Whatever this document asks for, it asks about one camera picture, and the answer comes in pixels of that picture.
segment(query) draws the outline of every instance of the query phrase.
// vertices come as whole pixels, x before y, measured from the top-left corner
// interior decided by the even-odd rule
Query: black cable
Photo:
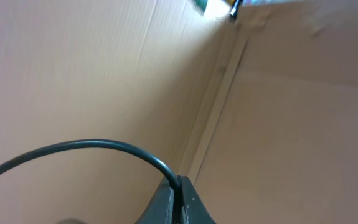
[[[42,156],[50,155],[56,152],[62,152],[72,149],[84,149],[84,148],[107,148],[107,149],[116,149],[122,152],[127,152],[132,154],[148,163],[153,165],[159,171],[161,171],[166,179],[169,181],[171,187],[177,191],[180,188],[180,183],[177,177],[174,175],[173,171],[165,165],[157,157],[148,153],[142,149],[139,149],[130,144],[112,141],[112,140],[103,140],[103,139],[86,139],[86,140],[77,140],[77,141],[68,141],[58,144],[53,144],[51,146],[42,147],[40,149],[35,149],[31,152],[24,153],[20,156],[17,156],[3,164],[0,165],[0,175],[5,171],[12,169],[19,164],[23,164],[29,160],[36,159]]]

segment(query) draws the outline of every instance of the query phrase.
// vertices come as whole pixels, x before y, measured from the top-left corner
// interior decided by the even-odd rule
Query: beige surface
[[[60,141],[106,138],[177,169],[221,24],[186,0],[0,0],[0,163]],[[161,177],[120,152],[48,156],[0,177],[0,223],[133,223]]]
[[[248,40],[196,182],[217,223],[358,223],[358,25]]]

